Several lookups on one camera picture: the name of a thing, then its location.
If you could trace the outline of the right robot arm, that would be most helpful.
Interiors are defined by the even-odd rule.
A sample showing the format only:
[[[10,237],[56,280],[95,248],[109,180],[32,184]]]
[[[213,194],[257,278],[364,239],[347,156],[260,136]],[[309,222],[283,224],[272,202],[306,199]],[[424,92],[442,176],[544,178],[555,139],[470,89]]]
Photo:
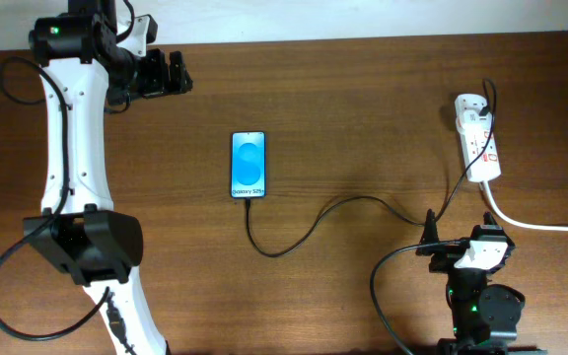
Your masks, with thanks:
[[[437,354],[506,354],[517,339],[526,298],[489,277],[505,266],[516,245],[490,213],[471,235],[442,243],[436,216],[427,212],[419,256],[430,258],[429,271],[448,276],[445,297],[453,318],[452,339],[441,339]]]

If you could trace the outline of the blue Samsung Galaxy smartphone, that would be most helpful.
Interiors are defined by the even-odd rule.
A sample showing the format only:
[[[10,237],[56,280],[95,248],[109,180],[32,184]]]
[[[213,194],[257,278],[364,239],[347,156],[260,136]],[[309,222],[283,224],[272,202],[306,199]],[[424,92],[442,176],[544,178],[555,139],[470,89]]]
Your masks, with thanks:
[[[259,198],[266,194],[265,133],[232,134],[231,196]]]

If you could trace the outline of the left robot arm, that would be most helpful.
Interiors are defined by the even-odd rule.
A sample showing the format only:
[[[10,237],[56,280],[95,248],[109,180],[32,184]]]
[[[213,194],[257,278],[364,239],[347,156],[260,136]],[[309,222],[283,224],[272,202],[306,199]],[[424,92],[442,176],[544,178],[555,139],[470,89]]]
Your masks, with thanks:
[[[140,279],[143,233],[117,213],[107,183],[104,118],[112,106],[181,95],[192,80],[180,52],[150,48],[149,15],[120,24],[112,1],[71,1],[29,34],[48,119],[41,214],[24,221],[31,246],[99,305],[116,352],[167,354]]]

